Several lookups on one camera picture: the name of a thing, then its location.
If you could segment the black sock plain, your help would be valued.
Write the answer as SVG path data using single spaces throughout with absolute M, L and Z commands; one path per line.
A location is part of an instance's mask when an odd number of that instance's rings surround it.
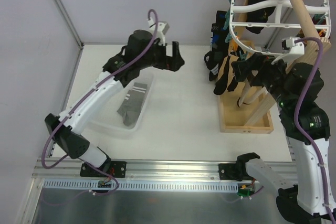
M 211 52 L 214 60 L 220 61 L 227 56 L 229 43 L 225 41 L 229 30 L 224 28 L 226 22 L 227 11 L 218 10 L 216 13 L 216 21 L 212 24 L 211 32 Z

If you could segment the black sock white stripes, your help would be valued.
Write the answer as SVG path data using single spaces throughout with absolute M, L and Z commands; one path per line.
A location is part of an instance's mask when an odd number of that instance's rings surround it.
M 215 95 L 222 95 L 228 88 L 229 74 L 231 69 L 231 58 L 231 54 L 226 57 L 223 73 L 215 84 Z

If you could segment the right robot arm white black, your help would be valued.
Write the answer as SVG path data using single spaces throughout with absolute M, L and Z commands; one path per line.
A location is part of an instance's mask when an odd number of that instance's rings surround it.
M 328 148 L 330 124 L 327 113 L 316 104 L 323 88 L 318 68 L 300 62 L 290 70 L 284 61 L 261 53 L 232 63 L 236 81 L 264 87 L 279 106 L 280 121 L 292 146 L 297 183 L 267 166 L 255 153 L 238 157 L 236 175 L 258 180 L 272 192 L 279 213 L 291 223 L 335 223 L 335 200 L 330 187 Z

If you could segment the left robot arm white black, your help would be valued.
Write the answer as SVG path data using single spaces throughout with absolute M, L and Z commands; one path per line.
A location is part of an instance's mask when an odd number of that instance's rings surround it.
M 85 162 L 98 176 L 108 176 L 111 158 L 82 136 L 82 132 L 98 110 L 136 79 L 141 70 L 154 67 L 176 72 L 185 64 L 178 41 L 172 42 L 171 56 L 166 54 L 166 46 L 149 31 L 134 31 L 120 52 L 104 64 L 86 94 L 58 115 L 50 113 L 45 117 L 47 142 L 54 141 L 66 157 Z

